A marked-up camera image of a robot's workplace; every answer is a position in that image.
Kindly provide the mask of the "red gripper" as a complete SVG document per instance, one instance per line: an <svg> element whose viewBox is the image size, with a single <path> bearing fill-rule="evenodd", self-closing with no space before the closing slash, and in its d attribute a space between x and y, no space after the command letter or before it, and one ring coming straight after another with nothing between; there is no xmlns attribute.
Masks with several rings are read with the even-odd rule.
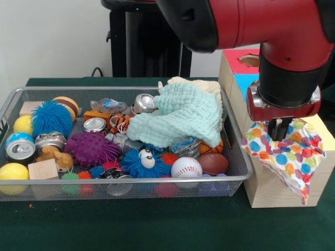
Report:
<svg viewBox="0 0 335 251"><path fill-rule="evenodd" d="M251 85L247 90L247 110L252 121L269 121L268 134L273 141L278 141L277 119L282 118L279 126L279 140L285 139L288 127L293 118L314 116L321 106L321 90L319 86L312 94L310 101L303 106L284 108L272 105L262 99L257 85Z"/></svg>

